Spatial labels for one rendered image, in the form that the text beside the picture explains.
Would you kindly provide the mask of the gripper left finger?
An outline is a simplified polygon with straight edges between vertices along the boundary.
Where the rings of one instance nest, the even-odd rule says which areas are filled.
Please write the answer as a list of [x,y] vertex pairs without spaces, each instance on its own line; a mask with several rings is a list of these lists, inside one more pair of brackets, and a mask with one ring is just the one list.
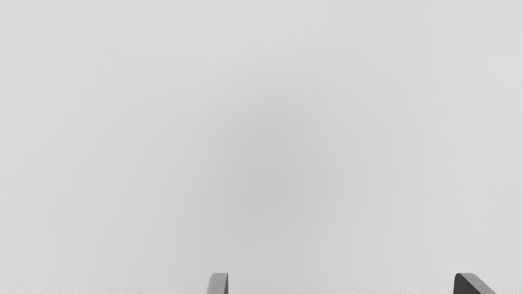
[[228,273],[215,272],[208,281],[206,294],[229,294]]

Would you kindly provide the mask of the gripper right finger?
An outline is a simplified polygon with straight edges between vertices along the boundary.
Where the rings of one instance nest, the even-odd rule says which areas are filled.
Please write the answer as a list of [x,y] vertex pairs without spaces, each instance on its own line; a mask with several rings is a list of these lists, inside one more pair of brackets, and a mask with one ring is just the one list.
[[497,294],[480,277],[473,273],[457,273],[454,277],[453,294]]

